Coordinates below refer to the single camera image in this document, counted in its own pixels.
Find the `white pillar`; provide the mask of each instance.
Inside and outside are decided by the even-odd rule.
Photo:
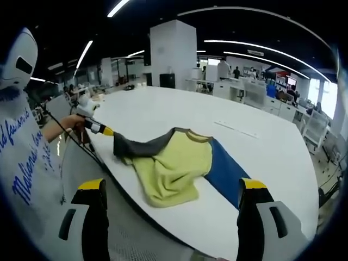
[[[318,95],[318,102],[321,103],[322,101],[322,94],[324,93],[324,81],[320,80],[320,84],[319,84],[319,95]]]
[[[111,70],[111,58],[103,58],[101,63],[102,84],[114,86],[113,73]]]
[[[196,28],[173,20],[151,28],[150,35],[153,86],[160,86],[160,74],[174,73],[176,89],[189,89],[185,79],[197,67]]]

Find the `white shirt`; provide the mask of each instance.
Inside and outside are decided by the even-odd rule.
[[[37,243],[63,201],[60,164],[23,91],[0,90],[0,185],[29,238]]]
[[[229,78],[229,64],[226,61],[221,61],[217,65],[217,79],[220,80],[220,78]]]
[[[249,72],[249,75],[250,75],[250,78],[253,78],[253,79],[256,80],[256,72],[250,71],[250,72]]]

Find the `cable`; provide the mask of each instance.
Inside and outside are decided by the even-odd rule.
[[[337,168],[335,169],[335,171],[334,171],[334,173],[332,174],[332,176],[331,176],[326,182],[324,182],[319,188],[322,188],[322,186],[324,186],[326,183],[328,183],[328,182],[332,179],[332,177],[335,176],[337,170],[339,169],[339,164],[342,162],[342,160],[344,160],[344,158],[345,158],[347,155],[348,155],[348,152],[347,152],[346,155],[344,155],[344,156],[341,158],[341,160],[338,162]]]
[[[326,194],[329,194],[329,193],[331,193],[333,190],[335,190],[335,189],[337,189],[337,187],[338,187],[338,181],[329,189],[329,191],[326,193]]]
[[[81,150],[83,150],[85,153],[87,153],[101,167],[102,170],[105,170],[104,164],[93,154],[92,151],[90,151],[86,146],[82,147],[77,141],[75,141],[75,139],[70,135],[70,133],[66,131],[66,129],[60,124],[60,122],[44,106],[42,106],[40,102],[38,102],[36,99],[32,98],[28,92],[27,92],[27,94],[28,94],[28,97],[30,99],[32,99],[34,102],[36,102],[40,106],[40,108],[45,113],[47,113],[59,125],[59,127],[70,137],[71,140],[73,140],[73,142],[76,143],[77,146],[79,146],[81,148]]]

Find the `white table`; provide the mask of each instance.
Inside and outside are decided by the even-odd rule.
[[[250,177],[264,182],[273,198],[293,211],[302,222],[305,236],[314,238],[319,208],[317,182],[310,155],[294,124],[236,102],[156,87],[106,95],[95,111],[95,119],[128,139],[142,142],[172,127],[214,136]],[[237,130],[217,125],[216,121],[227,122]],[[101,134],[90,134],[90,138],[117,181],[158,224],[207,255],[236,259],[238,211],[206,179],[195,180],[198,200],[153,208],[145,202],[133,168],[113,156],[113,139]]]
[[[310,115],[307,113],[307,109],[305,107],[302,107],[300,105],[297,106],[296,110],[302,114],[304,117],[307,118],[307,121],[308,119],[310,118]]]

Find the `white helmet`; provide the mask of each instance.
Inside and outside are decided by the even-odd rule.
[[[14,41],[10,41],[0,60],[0,90],[9,86],[24,89],[33,75],[38,58],[38,45],[27,28],[22,29]]]

